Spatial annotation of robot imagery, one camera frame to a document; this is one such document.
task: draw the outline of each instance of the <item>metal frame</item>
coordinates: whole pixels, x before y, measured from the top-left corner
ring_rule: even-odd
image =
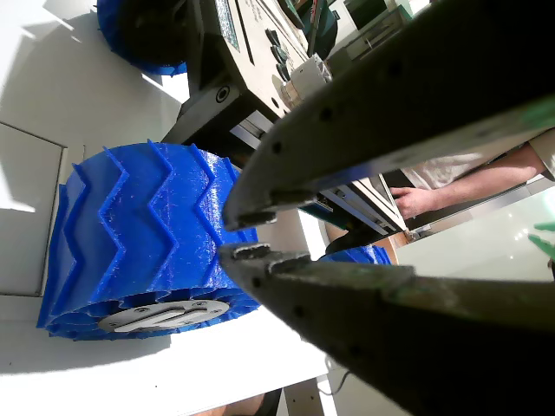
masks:
[[[450,0],[428,8],[265,135],[228,199],[228,226],[271,220],[280,205],[359,178],[551,127],[555,79],[538,59],[555,6],[542,6]]]
[[[229,53],[229,42],[219,26],[217,6],[215,1],[189,2],[188,15],[195,16],[190,19],[188,45],[192,51],[189,82],[193,95],[183,104],[177,122],[162,142],[195,144],[203,150],[229,158],[235,166],[242,168],[280,117],[276,115],[275,108],[268,108],[261,97],[248,88],[240,62],[236,62],[237,57]],[[233,24],[236,31],[246,27],[243,18],[234,20]],[[256,54],[254,58],[255,62],[258,61]],[[385,201],[378,196],[376,201],[376,196],[367,192],[362,195],[360,192],[358,195],[349,192],[349,198],[337,198],[335,189],[326,192],[325,196],[346,211],[341,215],[333,211],[324,213],[327,219],[336,218],[332,222],[342,228],[346,216],[350,217],[349,223],[354,223],[352,217],[355,217],[361,220],[359,227],[366,224],[377,231],[369,230],[374,238],[386,237],[406,228],[392,198]],[[376,222],[386,224],[387,229]]]
[[[553,2],[433,4],[266,135],[227,199],[227,229],[270,222],[333,186],[552,127],[555,78],[539,62],[554,13]],[[263,244],[219,253],[239,286],[412,414],[553,406],[542,380],[555,371],[553,283],[313,263]]]
[[[311,262],[267,244],[219,254],[241,288],[414,415],[553,406],[553,283],[420,277],[410,267]]]

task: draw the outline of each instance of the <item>metal plate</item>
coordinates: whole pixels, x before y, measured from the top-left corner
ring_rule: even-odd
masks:
[[[108,332],[161,331],[209,321],[224,314],[228,309],[229,305],[220,301],[155,303],[108,316],[98,322],[98,327]]]

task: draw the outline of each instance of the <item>screw hole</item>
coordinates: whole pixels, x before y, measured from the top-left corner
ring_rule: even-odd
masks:
[[[274,143],[273,145],[271,145],[271,150],[275,153],[275,154],[280,154],[281,153],[281,142],[277,141],[276,143]]]
[[[332,116],[333,116],[333,111],[331,111],[331,108],[329,107],[326,107],[320,112],[321,121],[330,121]]]
[[[392,78],[398,78],[402,74],[402,62],[393,61],[388,66],[388,75]]]
[[[223,102],[227,98],[227,95],[229,95],[229,87],[225,85],[218,90],[218,93],[216,94],[216,102]]]
[[[297,318],[304,317],[304,309],[302,306],[296,306],[295,308],[293,308],[293,313]]]

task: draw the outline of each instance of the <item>green object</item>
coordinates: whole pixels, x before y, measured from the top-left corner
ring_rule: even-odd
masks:
[[[535,224],[534,229],[539,231],[555,231],[555,222]],[[532,241],[532,243],[540,250],[542,250],[547,256],[549,256],[549,258],[555,260],[555,246],[553,244],[541,239],[534,234],[529,234],[528,239]]]
[[[295,25],[297,29],[304,29],[303,21],[298,16],[295,6],[291,0],[277,0],[281,10],[284,11],[285,15],[289,17],[289,20]]]

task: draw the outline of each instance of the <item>blue 3d-printed wheel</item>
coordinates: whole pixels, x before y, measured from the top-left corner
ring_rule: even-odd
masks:
[[[98,0],[96,9],[101,32],[117,55],[149,74],[186,72],[186,2]]]
[[[344,263],[370,263],[391,264],[388,252],[383,247],[366,245],[354,249],[342,250],[337,253],[327,254],[320,258],[320,262],[344,262]]]
[[[258,307],[219,265],[221,211],[238,173],[195,146],[105,149],[60,186],[38,327],[73,340],[146,338]]]

